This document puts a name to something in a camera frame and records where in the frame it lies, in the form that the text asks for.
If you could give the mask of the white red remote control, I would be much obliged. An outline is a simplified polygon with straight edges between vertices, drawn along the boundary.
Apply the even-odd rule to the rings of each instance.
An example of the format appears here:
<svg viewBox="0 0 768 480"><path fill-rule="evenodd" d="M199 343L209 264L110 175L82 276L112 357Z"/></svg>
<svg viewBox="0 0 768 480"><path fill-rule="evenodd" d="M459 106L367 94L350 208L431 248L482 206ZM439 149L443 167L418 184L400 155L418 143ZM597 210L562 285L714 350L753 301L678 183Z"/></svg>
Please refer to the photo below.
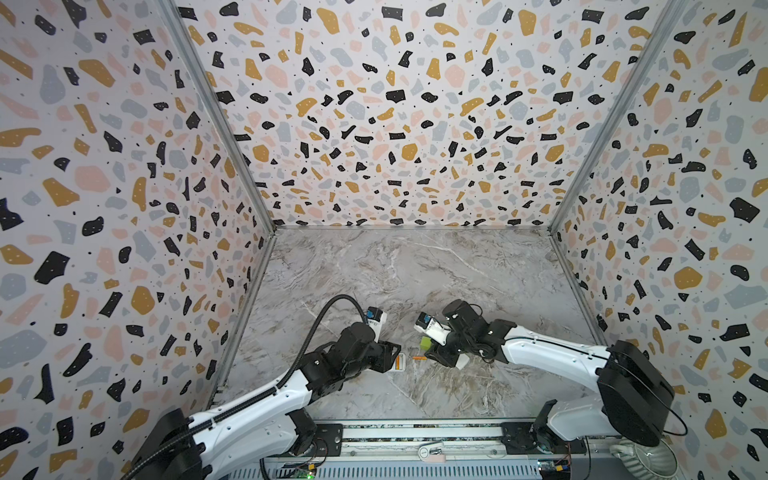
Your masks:
<svg viewBox="0 0 768 480"><path fill-rule="evenodd" d="M406 369L406 355L399 353L394 359L391 368L388 370L391 372L404 372Z"/></svg>

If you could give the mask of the white battery cover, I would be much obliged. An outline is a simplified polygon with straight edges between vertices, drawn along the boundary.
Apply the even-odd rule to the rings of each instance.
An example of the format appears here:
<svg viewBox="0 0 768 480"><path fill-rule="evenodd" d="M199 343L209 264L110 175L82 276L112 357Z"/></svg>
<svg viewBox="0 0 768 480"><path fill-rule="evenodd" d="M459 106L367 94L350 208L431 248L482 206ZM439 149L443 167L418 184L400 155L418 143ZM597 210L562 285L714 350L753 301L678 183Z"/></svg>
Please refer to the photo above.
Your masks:
<svg viewBox="0 0 768 480"><path fill-rule="evenodd" d="M455 367L461 370L469 363L469 360L470 358L466 354L460 354L456 361Z"/></svg>

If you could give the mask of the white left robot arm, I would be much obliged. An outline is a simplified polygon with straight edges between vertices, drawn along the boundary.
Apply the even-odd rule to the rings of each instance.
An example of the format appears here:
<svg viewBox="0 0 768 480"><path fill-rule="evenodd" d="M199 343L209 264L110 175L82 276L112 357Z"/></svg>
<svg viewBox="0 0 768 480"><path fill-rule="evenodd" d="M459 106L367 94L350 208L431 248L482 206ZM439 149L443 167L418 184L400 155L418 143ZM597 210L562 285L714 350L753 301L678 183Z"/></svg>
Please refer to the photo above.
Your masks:
<svg viewBox="0 0 768 480"><path fill-rule="evenodd" d="M400 345L378 339L370 326L354 323L337 341L301 354L287 378L191 416L181 409L167 412L124 476L219 479L266 457L298 456L310 448L317 431L308 406L366 370L390 371L400 351Z"/></svg>

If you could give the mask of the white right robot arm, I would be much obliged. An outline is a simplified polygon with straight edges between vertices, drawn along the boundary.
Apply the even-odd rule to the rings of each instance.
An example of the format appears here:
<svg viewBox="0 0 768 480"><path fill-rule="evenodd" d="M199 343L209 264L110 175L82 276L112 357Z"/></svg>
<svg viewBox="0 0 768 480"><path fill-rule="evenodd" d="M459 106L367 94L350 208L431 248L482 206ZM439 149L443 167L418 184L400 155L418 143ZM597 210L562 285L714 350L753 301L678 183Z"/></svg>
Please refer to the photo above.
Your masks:
<svg viewBox="0 0 768 480"><path fill-rule="evenodd" d="M528 430L515 435L521 448L551 452L588 437L618 437L656 447L665 435L675 392L632 343L606 347L557 339L512 321L487 322L476 307L455 300L444 320L421 313L415 328L429 338L427 358L462 368L475 355L492 364L523 365L558 375L590 390L572 401L549 400Z"/></svg>

